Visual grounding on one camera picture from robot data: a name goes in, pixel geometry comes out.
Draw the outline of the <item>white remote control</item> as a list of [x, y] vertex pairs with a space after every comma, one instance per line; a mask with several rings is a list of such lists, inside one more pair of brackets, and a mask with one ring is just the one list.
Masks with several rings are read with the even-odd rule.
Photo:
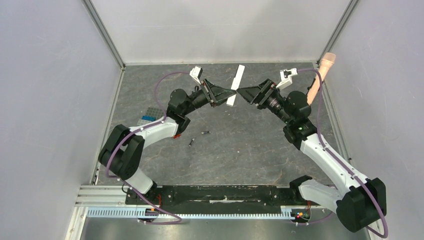
[[[237, 90], [239, 88], [244, 71], [245, 71], [245, 66], [239, 64], [231, 84], [232, 90]], [[234, 94], [233, 96], [229, 97], [226, 100], [226, 105], [229, 107], [233, 107], [235, 104], [235, 100], [236, 100], [236, 94]]]

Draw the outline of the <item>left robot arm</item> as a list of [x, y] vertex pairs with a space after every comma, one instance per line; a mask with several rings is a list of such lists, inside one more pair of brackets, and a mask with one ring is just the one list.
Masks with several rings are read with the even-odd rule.
[[129, 184], [138, 191], [137, 197], [144, 204], [152, 204], [157, 198], [153, 188], [156, 183], [140, 166], [143, 150], [163, 139], [183, 133], [191, 120], [188, 114], [210, 105], [218, 107], [236, 91], [215, 85], [204, 79], [191, 94], [178, 88], [171, 92], [165, 115], [148, 124], [126, 127], [116, 125], [102, 147], [98, 162], [106, 167], [106, 173]]

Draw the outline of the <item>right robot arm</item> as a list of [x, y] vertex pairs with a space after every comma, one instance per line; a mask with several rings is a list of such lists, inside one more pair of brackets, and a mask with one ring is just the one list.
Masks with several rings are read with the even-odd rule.
[[342, 158], [309, 120], [311, 106], [307, 96], [292, 91], [283, 97], [276, 84], [267, 79], [259, 85], [242, 87], [237, 93], [258, 109], [268, 109], [285, 123], [284, 136], [312, 159], [331, 179], [334, 187], [318, 183], [310, 176], [290, 182], [289, 199], [295, 204], [311, 201], [335, 213], [342, 225], [355, 233], [381, 220], [384, 235], [388, 227], [386, 186], [370, 179]]

